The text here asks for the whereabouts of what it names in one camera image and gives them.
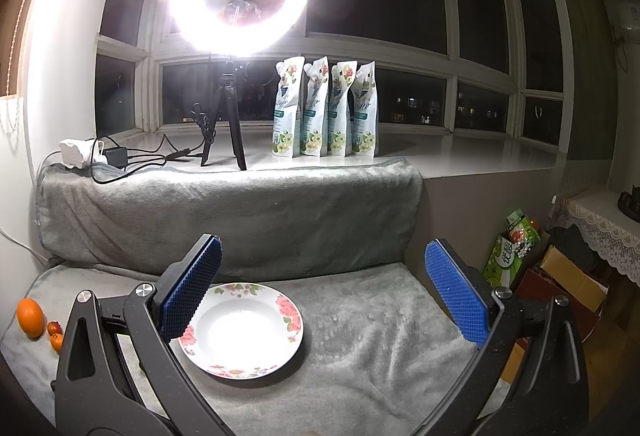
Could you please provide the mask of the small orange tangerine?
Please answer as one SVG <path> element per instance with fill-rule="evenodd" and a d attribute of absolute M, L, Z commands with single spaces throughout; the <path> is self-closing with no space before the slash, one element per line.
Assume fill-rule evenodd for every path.
<path fill-rule="evenodd" d="M 50 345 L 51 345 L 52 349 L 57 354 L 59 354 L 61 352 L 61 350 L 62 350 L 63 343 L 64 343 L 63 334 L 55 332 L 55 333 L 50 335 L 49 341 L 50 341 Z"/>

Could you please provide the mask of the large orange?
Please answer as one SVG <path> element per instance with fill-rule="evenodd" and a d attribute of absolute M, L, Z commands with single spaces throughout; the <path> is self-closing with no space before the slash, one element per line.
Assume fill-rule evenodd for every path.
<path fill-rule="evenodd" d="M 17 304 L 16 318 L 22 331 L 29 338 L 40 338 L 46 323 L 43 311 L 35 300 L 28 297 L 23 298 Z"/>

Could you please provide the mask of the small red tomato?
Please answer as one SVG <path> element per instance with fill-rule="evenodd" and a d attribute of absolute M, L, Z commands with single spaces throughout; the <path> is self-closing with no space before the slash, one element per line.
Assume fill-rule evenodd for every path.
<path fill-rule="evenodd" d="M 50 321 L 47 324 L 47 332 L 50 336 L 55 334 L 63 334 L 62 326 L 58 321 Z"/>

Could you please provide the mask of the brown cardboard box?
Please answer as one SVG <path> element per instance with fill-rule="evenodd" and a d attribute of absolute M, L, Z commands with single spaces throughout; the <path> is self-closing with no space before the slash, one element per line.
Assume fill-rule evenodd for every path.
<path fill-rule="evenodd" d="M 515 295 L 537 301 L 564 295 L 572 307 L 578 334 L 584 342 L 600 319 L 608 288 L 551 246 L 537 266 L 526 270 Z"/>

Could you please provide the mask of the green printed bag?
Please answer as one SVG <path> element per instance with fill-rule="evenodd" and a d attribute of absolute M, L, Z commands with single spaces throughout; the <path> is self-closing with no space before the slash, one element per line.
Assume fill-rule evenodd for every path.
<path fill-rule="evenodd" d="M 496 238 L 483 271 L 491 287 L 510 287 L 528 253 L 540 242 L 534 223 L 521 209 L 506 216 L 506 231 Z"/>

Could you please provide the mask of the white floral plate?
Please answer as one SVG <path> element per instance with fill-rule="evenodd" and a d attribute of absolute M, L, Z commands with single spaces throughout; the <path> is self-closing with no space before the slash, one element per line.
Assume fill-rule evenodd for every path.
<path fill-rule="evenodd" d="M 288 364 L 304 321 L 285 294 L 258 283 L 212 286 L 178 343 L 201 370 L 229 381 L 263 378 Z"/>

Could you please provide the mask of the white lace tablecloth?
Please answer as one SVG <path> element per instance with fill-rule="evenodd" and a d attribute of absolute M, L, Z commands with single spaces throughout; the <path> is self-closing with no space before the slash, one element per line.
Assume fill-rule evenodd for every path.
<path fill-rule="evenodd" d="M 617 207 L 620 196 L 602 187 L 559 200 L 551 223 L 577 227 L 590 249 L 639 285 L 639 224 Z"/>

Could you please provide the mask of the black power adapter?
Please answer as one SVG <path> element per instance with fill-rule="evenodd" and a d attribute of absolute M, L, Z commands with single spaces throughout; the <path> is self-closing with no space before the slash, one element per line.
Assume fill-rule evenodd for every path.
<path fill-rule="evenodd" d="M 124 169 L 129 164 L 128 152 L 124 147 L 115 147 L 103 151 L 107 164 L 119 169 Z"/>

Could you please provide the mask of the white power strip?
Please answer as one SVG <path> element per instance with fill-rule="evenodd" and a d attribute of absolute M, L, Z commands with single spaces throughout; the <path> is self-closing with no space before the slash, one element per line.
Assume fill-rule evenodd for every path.
<path fill-rule="evenodd" d="M 93 163 L 107 163 L 102 140 L 64 139 L 58 144 L 62 164 L 66 168 L 89 168 Z"/>

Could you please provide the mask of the grey back cushion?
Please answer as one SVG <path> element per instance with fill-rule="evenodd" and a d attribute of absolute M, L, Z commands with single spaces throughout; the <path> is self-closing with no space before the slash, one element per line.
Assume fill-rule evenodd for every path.
<path fill-rule="evenodd" d="M 278 281 L 398 263 L 416 226 L 419 171 L 374 165 L 229 171 L 52 165 L 35 197 L 43 247 L 73 263 L 160 274 L 204 234 L 222 280 Z"/>

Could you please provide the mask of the white window frame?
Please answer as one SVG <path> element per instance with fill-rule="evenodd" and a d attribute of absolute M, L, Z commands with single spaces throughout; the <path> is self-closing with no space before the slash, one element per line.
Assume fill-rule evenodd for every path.
<path fill-rule="evenodd" d="M 520 0 L 504 0 L 506 5 L 506 28 L 510 47 L 510 72 L 498 70 L 475 63 L 460 56 L 459 7 L 458 0 L 445 0 L 447 26 L 447 52 L 444 54 L 401 46 L 393 42 L 384 42 L 369 38 L 348 37 L 342 35 L 317 34 L 308 32 L 307 15 L 302 14 L 280 40 L 266 49 L 253 54 L 254 58 L 281 58 L 293 53 L 317 53 L 330 58 L 358 58 L 374 60 L 382 67 L 393 70 L 425 74 L 449 80 L 446 96 L 446 114 L 444 127 L 454 128 L 454 97 L 457 83 L 469 82 L 475 86 L 493 92 L 507 94 L 512 98 L 506 132 L 536 145 L 560 153 L 567 153 L 570 145 L 570 127 L 572 127 L 574 99 L 574 67 L 570 23 L 565 0 L 554 0 L 559 12 L 561 50 L 563 58 L 562 93 L 544 90 L 526 89 L 525 78 L 525 32 L 524 18 Z M 96 52 L 102 55 L 120 58 L 128 62 L 150 60 L 157 65 L 200 61 L 205 58 L 203 52 L 194 49 L 179 34 L 168 32 L 170 14 L 165 0 L 143 1 L 143 15 L 140 21 L 139 38 L 146 40 L 146 46 L 131 46 L 115 38 L 99 35 L 96 38 Z M 524 135 L 525 103 L 528 98 L 556 100 L 563 103 L 559 144 L 547 144 Z"/>

